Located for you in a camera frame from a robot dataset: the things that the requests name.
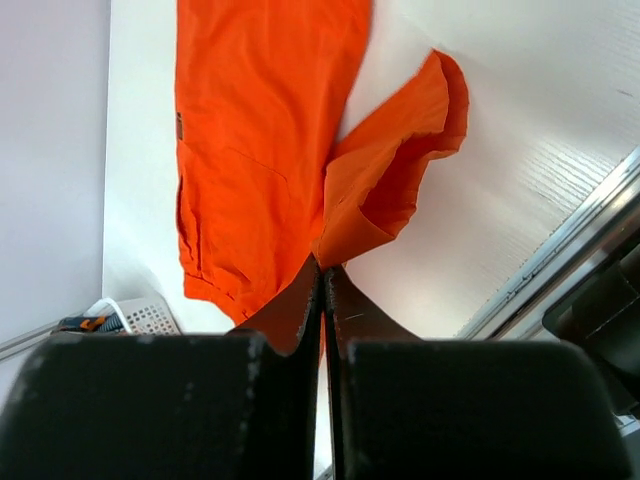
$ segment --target orange fabric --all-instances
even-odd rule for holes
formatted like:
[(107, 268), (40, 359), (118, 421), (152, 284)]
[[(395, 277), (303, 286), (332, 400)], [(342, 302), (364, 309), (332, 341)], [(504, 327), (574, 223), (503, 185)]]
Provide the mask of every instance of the orange fabric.
[(394, 239), (427, 163), (464, 138), (463, 76), (434, 52), (333, 145), (370, 16), (370, 0), (178, 0), (185, 294), (236, 324), (311, 250), (328, 267)]

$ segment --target white basket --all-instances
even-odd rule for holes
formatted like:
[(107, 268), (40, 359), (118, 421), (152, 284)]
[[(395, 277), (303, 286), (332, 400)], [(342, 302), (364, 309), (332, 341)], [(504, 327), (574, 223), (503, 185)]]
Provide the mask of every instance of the white basket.
[(131, 335), (181, 335), (162, 297), (143, 297), (122, 302), (103, 298), (85, 315), (106, 316), (113, 312), (118, 314), (125, 330)]

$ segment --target white wall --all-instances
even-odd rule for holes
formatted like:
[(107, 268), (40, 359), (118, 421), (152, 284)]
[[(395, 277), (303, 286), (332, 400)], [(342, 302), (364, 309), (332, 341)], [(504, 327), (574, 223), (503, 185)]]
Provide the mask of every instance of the white wall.
[(0, 2), (0, 342), (101, 293), (108, 0)]

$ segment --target white plastic basket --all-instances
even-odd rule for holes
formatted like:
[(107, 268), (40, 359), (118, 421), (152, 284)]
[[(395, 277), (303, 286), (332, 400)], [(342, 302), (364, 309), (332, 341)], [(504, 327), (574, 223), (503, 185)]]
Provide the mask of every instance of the white plastic basket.
[(143, 297), (116, 302), (103, 298), (85, 315), (106, 316), (117, 313), (124, 329), (131, 335), (181, 335), (178, 324), (162, 297)]

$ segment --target orange jacket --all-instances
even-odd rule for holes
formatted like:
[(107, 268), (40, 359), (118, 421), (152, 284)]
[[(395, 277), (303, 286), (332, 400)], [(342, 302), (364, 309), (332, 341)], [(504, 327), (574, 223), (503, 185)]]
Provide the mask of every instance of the orange jacket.
[(177, 223), (185, 294), (236, 324), (295, 277), (396, 238), (430, 160), (467, 127), (462, 73), (434, 51), (334, 145), (371, 0), (178, 0)]

